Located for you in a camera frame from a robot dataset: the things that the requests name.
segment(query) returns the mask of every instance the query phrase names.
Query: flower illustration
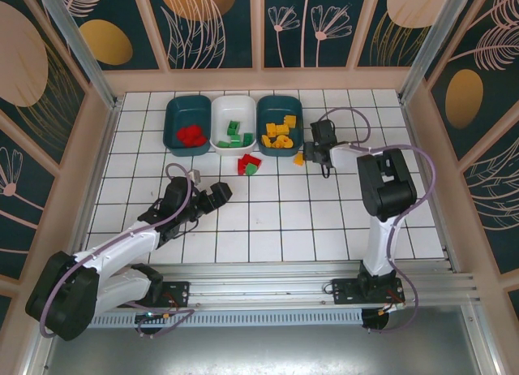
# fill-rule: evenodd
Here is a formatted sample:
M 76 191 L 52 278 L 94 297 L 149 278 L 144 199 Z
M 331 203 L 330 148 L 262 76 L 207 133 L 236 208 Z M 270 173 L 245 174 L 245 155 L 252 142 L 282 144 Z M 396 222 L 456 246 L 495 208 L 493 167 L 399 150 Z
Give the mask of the flower illustration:
M 279 61 L 281 62 L 281 66 L 284 68 L 285 64 L 283 63 L 283 55 L 281 54 L 281 43 L 279 41 L 279 33 L 284 30 L 292 30 L 293 28 L 298 28 L 300 26 L 300 21 L 297 18 L 297 14 L 294 11 L 294 6 L 281 7 L 279 11 L 276 7 L 270 7 L 268 9 L 268 17 L 270 18 L 270 22 L 276 30 L 276 39 L 277 39 L 277 53 L 279 54 Z
M 16 183 L 22 170 L 24 156 L 13 149 L 11 158 L 5 147 L 0 148 L 0 195 L 13 196 L 16 194 Z
M 351 34 L 351 25 L 348 25 L 348 7 L 329 7 L 323 16 L 323 6 L 311 9 L 311 22 L 314 26 L 317 50 L 315 52 L 315 66 L 319 66 L 319 49 L 321 41 L 346 37 Z

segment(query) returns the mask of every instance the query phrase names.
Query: decorative wallpaper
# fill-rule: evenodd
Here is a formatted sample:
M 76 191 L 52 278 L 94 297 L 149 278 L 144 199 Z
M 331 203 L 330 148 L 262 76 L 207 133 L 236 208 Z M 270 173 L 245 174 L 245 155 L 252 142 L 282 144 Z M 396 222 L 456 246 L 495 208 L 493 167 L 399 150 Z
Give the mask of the decorative wallpaper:
M 171 69 L 252 67 L 251 0 L 150 0 Z
M 508 292 L 510 302 L 512 302 L 513 309 L 516 312 L 517 320 L 519 321 L 519 289 Z
M 410 67 L 445 0 L 379 0 L 359 67 Z
M 458 158 L 519 99 L 519 0 L 486 0 L 431 92 Z
M 345 67 L 364 0 L 265 0 L 264 66 Z
M 436 65 L 438 65 L 438 61 L 440 58 L 444 55 L 445 47 L 447 47 L 448 44 L 450 44 L 451 40 L 454 37 L 454 34 L 456 34 L 457 30 L 460 27 L 461 22 L 465 18 L 465 15 L 469 11 L 470 7 L 472 6 L 472 3 L 474 3 L 474 0 L 467 0 L 465 5 L 463 6 L 463 10 L 461 10 L 459 16 L 456 19 L 456 22 L 454 23 L 453 27 L 451 28 L 450 33 L 448 34 L 447 38 L 445 39 L 444 43 L 438 50 L 438 53 L 436 54 L 436 57 L 432 60 L 431 65 L 429 66 L 429 69 L 425 72 L 425 78 L 426 80 L 429 80 L 429 77 L 431 76 L 432 72 L 435 70 Z
M 104 71 L 158 69 L 135 0 L 63 0 Z
M 0 0 L 0 17 L 0 113 L 59 163 L 84 91 L 24 0 Z
M 0 275 L 18 279 L 54 177 L 0 131 Z
M 465 180 L 500 272 L 519 268 L 519 123 L 470 166 Z
M 8 296 L 0 295 L 0 331 L 2 330 L 2 324 L 6 319 L 7 310 L 11 304 L 11 298 Z

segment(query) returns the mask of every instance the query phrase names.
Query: green block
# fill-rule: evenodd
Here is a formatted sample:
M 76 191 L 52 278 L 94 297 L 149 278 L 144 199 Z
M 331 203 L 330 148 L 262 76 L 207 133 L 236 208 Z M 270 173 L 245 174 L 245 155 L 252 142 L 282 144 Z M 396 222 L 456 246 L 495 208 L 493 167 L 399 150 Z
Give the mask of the green block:
M 252 144 L 252 141 L 254 140 L 254 136 L 252 133 L 244 133 L 243 134 L 243 146 L 249 146 Z
M 234 136 L 238 134 L 240 130 L 240 122 L 230 121 L 229 127 L 227 127 L 227 136 Z
M 245 175 L 247 176 L 252 176 L 253 174 L 255 174 L 256 172 L 258 171 L 258 167 L 255 166 L 254 164 L 247 164 L 247 166 L 245 167 Z

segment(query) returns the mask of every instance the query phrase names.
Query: purple cable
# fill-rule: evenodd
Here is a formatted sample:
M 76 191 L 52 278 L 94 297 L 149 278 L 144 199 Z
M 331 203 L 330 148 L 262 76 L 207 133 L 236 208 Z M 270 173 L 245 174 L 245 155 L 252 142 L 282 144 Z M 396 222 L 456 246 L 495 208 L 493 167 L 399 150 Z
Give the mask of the purple cable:
M 392 266 L 392 268 L 398 273 L 400 274 L 404 280 L 406 282 L 409 283 L 410 287 L 411 287 L 411 290 L 413 291 L 413 294 L 414 294 L 414 311 L 413 311 L 413 315 L 411 316 L 411 318 L 402 326 L 398 326 L 396 328 L 392 328 L 392 329 L 388 329 L 388 330 L 377 330 L 378 332 L 380 333 L 391 333 L 391 332 L 395 332 L 397 330 L 402 330 L 404 328 L 406 328 L 407 326 L 409 326 L 413 321 L 414 319 L 416 318 L 416 315 L 418 313 L 418 304 L 419 304 L 419 300 L 418 300 L 418 290 L 416 289 L 416 286 L 413 284 L 413 282 L 411 282 L 411 279 L 409 279 L 409 277 L 404 274 L 401 269 L 399 269 L 395 263 L 391 260 L 391 243 L 392 243 L 392 238 L 394 237 L 395 235 L 395 227 L 397 227 L 397 224 L 407 215 L 409 214 L 411 211 L 413 211 L 414 209 L 418 208 L 421 204 L 425 203 L 425 201 L 427 199 L 429 199 L 429 197 L 432 195 L 432 192 L 435 188 L 435 185 L 436 185 L 436 168 L 435 168 L 435 164 L 434 162 L 432 161 L 432 158 L 431 156 L 429 156 L 424 150 L 420 149 L 420 148 L 417 148 L 416 146 L 413 146 L 413 145 L 407 145 L 407 144 L 395 144 L 395 145 L 389 145 L 389 146 L 385 146 L 383 148 L 375 148 L 375 149 L 372 149 L 372 148 L 363 148 L 362 146 L 356 146 L 354 144 L 361 144 L 361 143 L 364 143 L 366 141 L 369 140 L 370 136 L 371 136 L 371 125 L 369 123 L 369 120 L 367 119 L 366 115 L 364 115 L 363 113 L 361 113 L 359 110 L 353 108 L 353 107 L 336 107 L 334 109 L 331 109 L 330 111 L 327 111 L 326 113 L 324 113 L 324 115 L 319 118 L 319 121 L 324 119 L 324 117 L 326 117 L 327 115 L 335 112 L 335 111 L 338 111 L 338 110 L 351 110 L 353 111 L 355 114 L 358 114 L 360 115 L 364 121 L 366 122 L 366 125 L 367 125 L 367 136 L 365 139 L 363 140 L 357 140 L 357 141 L 350 141 L 350 142 L 345 142 L 346 144 L 348 144 L 348 146 L 353 149 L 353 150 L 357 150 L 359 152 L 364 152 L 364 153 L 369 153 L 369 154 L 373 154 L 373 153 L 382 153 L 384 150 L 389 150 L 389 149 L 408 149 L 408 150 L 412 150 L 418 154 L 420 154 L 422 157 L 424 157 L 426 160 L 427 160 L 427 164 L 429 164 L 429 167 L 431 168 L 431 184 L 429 185 L 429 188 L 427 189 L 427 192 L 425 193 L 425 195 L 423 196 L 423 198 L 421 200 L 418 201 L 418 203 L 415 203 L 414 205 L 411 205 L 406 211 L 404 211 L 402 214 L 400 214 L 397 219 L 395 220 L 395 222 L 393 223 L 393 225 L 391 226 L 391 230 L 389 231 L 389 236 L 388 236 L 388 245 L 386 247 L 386 257 L 388 258 L 388 263 Z
M 155 228 L 157 226 L 161 226 L 161 225 L 164 225 L 164 224 L 168 223 L 169 221 L 175 219 L 182 212 L 182 210 L 184 210 L 184 208 L 187 206 L 187 203 L 189 203 L 189 200 L 191 198 L 191 192 L 192 192 L 192 190 L 191 190 L 191 181 L 189 181 L 189 174 L 187 173 L 187 170 L 183 166 L 181 166 L 179 164 L 176 164 L 176 163 L 169 164 L 165 168 L 165 173 L 166 173 L 166 175 L 168 176 L 169 179 L 172 179 L 172 176 L 169 174 L 169 168 L 171 168 L 172 166 L 176 166 L 177 168 L 179 168 L 184 173 L 184 175 L 186 176 L 186 179 L 188 179 L 186 198 L 184 199 L 183 203 L 180 205 L 178 210 L 175 211 L 172 215 L 170 215 L 166 219 L 163 219 L 162 221 L 160 221 L 158 223 L 154 223 L 152 225 L 143 226 L 143 227 L 137 229 L 136 231 L 123 233 L 119 237 L 116 237 L 115 239 L 110 240 L 108 243 L 106 243 L 105 245 L 103 245 L 99 249 L 96 249 L 95 252 L 93 252 L 92 254 L 86 256 L 83 260 L 78 261 L 77 264 L 75 264 L 72 268 L 70 268 L 67 272 L 65 272 L 63 277 L 61 279 L 59 279 L 58 283 L 56 283 L 56 286 L 54 286 L 54 289 L 50 292 L 49 298 L 47 299 L 47 302 L 45 303 L 45 306 L 43 307 L 43 312 L 41 312 L 40 333 L 41 333 L 41 335 L 43 337 L 45 337 L 45 338 L 52 338 L 52 337 L 54 337 L 56 335 L 55 333 L 47 333 L 47 331 L 45 330 L 45 321 L 47 321 L 47 316 L 49 315 L 50 305 L 53 303 L 54 298 L 56 298 L 56 294 L 58 293 L 58 291 L 62 287 L 62 285 L 66 282 L 66 280 L 79 267 L 81 267 L 83 264 L 87 263 L 88 261 L 93 260 L 97 255 L 99 255 L 105 249 L 113 246 L 114 244 L 118 243 L 119 241 L 121 241 L 123 239 L 127 239 L 130 236 L 137 235 L 137 234 L 139 234 L 139 233 L 141 233 L 143 231 L 148 231 L 148 230 L 153 229 L 153 228 Z
M 195 310 L 192 309 L 192 308 L 188 308 L 186 310 L 175 310 L 174 312 L 168 310 L 168 311 L 165 312 L 162 309 L 159 309 L 159 308 L 147 308 L 146 306 L 142 306 L 140 304 L 136 304 L 135 302 L 127 302 L 126 304 L 128 306 L 133 307 L 133 308 L 142 308 L 143 310 L 148 310 L 148 311 L 152 311 L 152 312 L 155 312 L 155 313 L 161 313 L 161 314 L 169 314 L 170 316 L 176 316 L 177 314 L 187 314 L 186 316 L 182 317 L 180 320 L 178 320 L 177 322 L 172 324 L 172 326 L 168 326 L 167 328 L 162 328 L 161 330 L 159 330 L 158 332 L 156 332 L 154 334 L 145 334 L 140 329 L 142 324 L 145 323 L 146 321 L 148 321 L 146 318 L 143 318 L 142 320 L 140 320 L 139 324 L 137 325 L 137 331 L 139 332 L 140 337 L 149 338 L 149 339 L 153 339 L 155 337 L 160 337 L 160 336 L 163 336 L 164 334 L 168 334 L 169 332 L 174 331 L 175 329 L 177 329 L 177 327 L 180 324 L 182 324 L 187 318 L 191 317 L 195 313 Z

